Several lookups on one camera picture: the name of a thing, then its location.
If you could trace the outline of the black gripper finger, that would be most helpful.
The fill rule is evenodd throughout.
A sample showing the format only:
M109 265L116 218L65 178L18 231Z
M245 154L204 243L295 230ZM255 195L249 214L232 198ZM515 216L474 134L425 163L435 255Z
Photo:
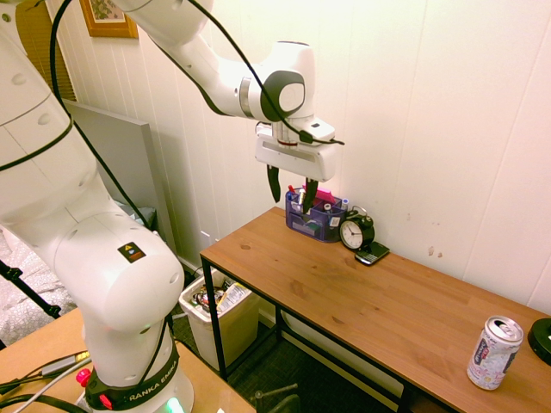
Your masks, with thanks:
M316 198L319 182L310 178L306 178L306 194L303 201L302 212L308 213L313 206L313 202Z
M280 201L280 183L279 169L272 165L267 165L267 176L269 181L270 192L275 202Z

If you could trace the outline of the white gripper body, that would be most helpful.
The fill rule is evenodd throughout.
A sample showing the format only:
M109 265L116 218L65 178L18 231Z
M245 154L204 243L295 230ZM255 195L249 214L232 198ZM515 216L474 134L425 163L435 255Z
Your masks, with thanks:
M319 182L332 179L337 167L337 151L332 145L285 146L263 134L257 138L255 157L261 163Z

